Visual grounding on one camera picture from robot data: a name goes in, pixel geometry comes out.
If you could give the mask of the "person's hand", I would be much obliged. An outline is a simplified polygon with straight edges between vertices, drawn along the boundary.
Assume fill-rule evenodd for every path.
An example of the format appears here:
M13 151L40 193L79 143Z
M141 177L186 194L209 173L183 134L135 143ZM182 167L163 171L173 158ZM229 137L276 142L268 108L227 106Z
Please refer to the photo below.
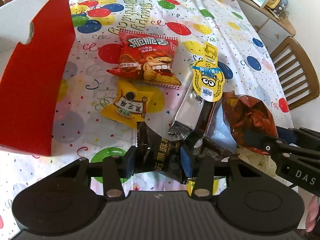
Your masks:
M317 222L318 214L319 214L318 197L313 196L312 199L310 200L309 207L308 207L308 214L305 220L305 229L307 233L311 232L314 229Z

